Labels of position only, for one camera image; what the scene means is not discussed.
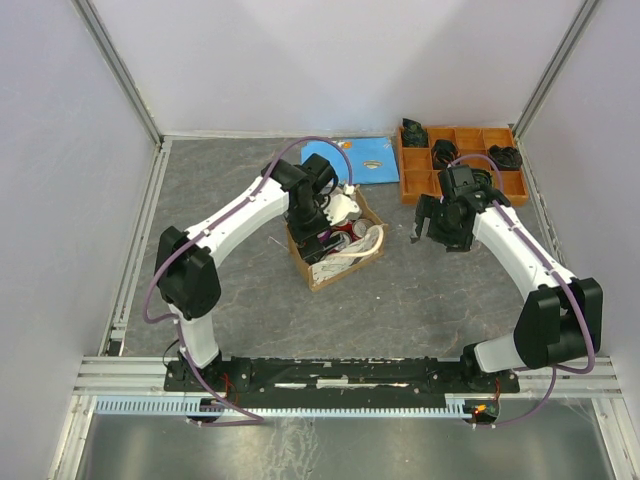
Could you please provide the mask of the purple soda can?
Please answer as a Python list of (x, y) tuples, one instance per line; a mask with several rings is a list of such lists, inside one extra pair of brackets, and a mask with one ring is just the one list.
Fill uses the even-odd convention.
[(351, 235), (344, 230), (333, 231), (330, 235), (330, 240), (332, 244), (332, 253), (343, 251), (353, 242)]

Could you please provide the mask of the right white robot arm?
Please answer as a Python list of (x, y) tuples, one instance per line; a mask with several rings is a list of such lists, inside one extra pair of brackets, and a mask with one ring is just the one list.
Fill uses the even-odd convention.
[(423, 194), (411, 239), (421, 236), (449, 252), (483, 244), (509, 274), (524, 299), (512, 332), (464, 348), (459, 379), (481, 391), (506, 370), (545, 367), (587, 374), (601, 348), (604, 294), (593, 278), (578, 278), (556, 261), (519, 220), (497, 188), (477, 182), (467, 165), (442, 170), (439, 197)]

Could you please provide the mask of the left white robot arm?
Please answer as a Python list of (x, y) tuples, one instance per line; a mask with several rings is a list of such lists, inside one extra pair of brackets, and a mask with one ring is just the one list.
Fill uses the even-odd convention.
[(278, 216), (285, 218), (300, 257), (320, 260), (337, 244), (329, 238), (330, 199), (323, 193), (327, 186), (336, 188), (338, 176), (325, 158), (313, 154), (300, 165), (280, 160), (209, 219), (186, 231), (169, 227), (161, 234), (150, 288), (157, 288), (170, 307), (167, 317), (177, 323), (182, 348), (191, 358), (187, 379), (198, 389), (212, 389), (221, 378), (212, 319), (221, 297), (217, 268)]

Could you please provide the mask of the burlap canvas bag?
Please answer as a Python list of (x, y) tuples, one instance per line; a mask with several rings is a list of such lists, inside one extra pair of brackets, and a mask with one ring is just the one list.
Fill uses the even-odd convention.
[(317, 292), (336, 283), (372, 263), (384, 253), (388, 226), (370, 209), (358, 186), (356, 186), (356, 201), (362, 210), (360, 218), (372, 221), (374, 226), (368, 230), (364, 238), (354, 239), (352, 236), (353, 242), (349, 247), (341, 252), (330, 252), (317, 263), (309, 264), (301, 259), (288, 229), (285, 228), (289, 253), (304, 282), (312, 292)]

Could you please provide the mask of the red cola can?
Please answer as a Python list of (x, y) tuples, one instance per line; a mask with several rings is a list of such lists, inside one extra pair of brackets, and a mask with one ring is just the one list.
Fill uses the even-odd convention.
[(368, 219), (360, 218), (352, 223), (351, 231), (354, 239), (362, 239), (366, 236), (368, 230), (374, 226), (374, 223)]

